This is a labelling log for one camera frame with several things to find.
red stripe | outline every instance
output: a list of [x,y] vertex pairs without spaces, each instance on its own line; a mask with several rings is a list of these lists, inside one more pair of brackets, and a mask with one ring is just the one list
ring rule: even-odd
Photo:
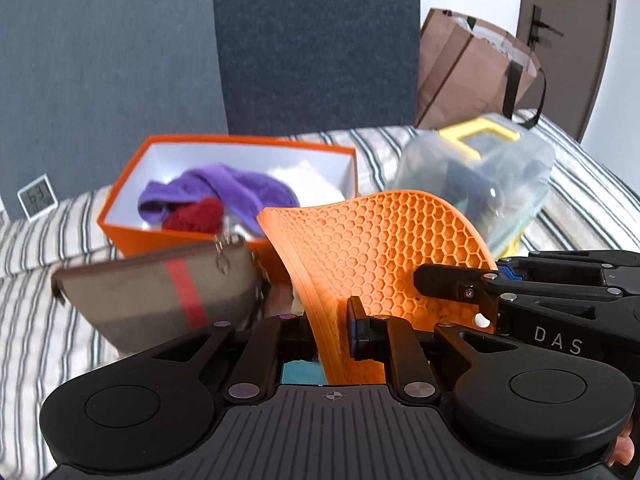
[[208,324],[209,320],[204,312],[198,289],[191,279],[187,263],[184,260],[170,260],[164,265],[169,271],[172,282],[174,282],[180,307],[191,329],[195,330]]

striped fabric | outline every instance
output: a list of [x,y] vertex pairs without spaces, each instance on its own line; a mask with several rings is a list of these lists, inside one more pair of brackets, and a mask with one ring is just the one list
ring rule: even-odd
[[[516,120],[530,117],[516,114]],[[615,248],[640,251],[640,202],[612,173],[554,124],[536,134],[553,144],[557,163],[551,196],[522,239],[529,250]],[[382,190],[411,127],[308,134],[296,139],[355,146],[361,194]],[[55,302],[49,281],[60,265],[115,259],[95,218],[108,189],[66,201],[34,224],[9,223],[0,213],[0,474],[35,480],[55,464],[38,426],[46,396],[59,384],[117,359],[117,353],[69,306]]]

honeycomb pattern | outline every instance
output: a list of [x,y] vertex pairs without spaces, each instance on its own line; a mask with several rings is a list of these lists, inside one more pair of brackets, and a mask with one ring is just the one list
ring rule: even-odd
[[346,300],[367,313],[433,330],[447,320],[472,325],[474,305],[421,297],[413,271],[422,263],[495,269],[475,228],[443,200],[391,191],[330,206],[268,208],[258,222],[290,273],[331,384],[384,382],[382,365],[349,356]]

brown door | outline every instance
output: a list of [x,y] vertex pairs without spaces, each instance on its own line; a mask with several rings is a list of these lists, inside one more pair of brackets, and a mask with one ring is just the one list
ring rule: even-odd
[[[614,0],[522,0],[518,38],[534,41],[546,73],[543,113],[574,139],[580,140],[591,115],[609,47]],[[530,38],[537,6],[541,26]],[[518,108],[534,108],[540,101],[540,78]]]

open box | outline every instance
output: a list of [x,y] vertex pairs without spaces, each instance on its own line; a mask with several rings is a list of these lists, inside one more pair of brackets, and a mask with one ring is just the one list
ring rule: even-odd
[[[210,235],[158,230],[146,224],[138,213],[138,197],[148,181],[169,182],[186,170],[217,162],[264,173],[305,160],[346,199],[358,195],[353,148],[273,137],[152,136],[118,177],[98,216],[98,225],[126,257],[211,240]],[[288,282],[287,271],[268,240],[261,238],[248,244],[273,282]]]

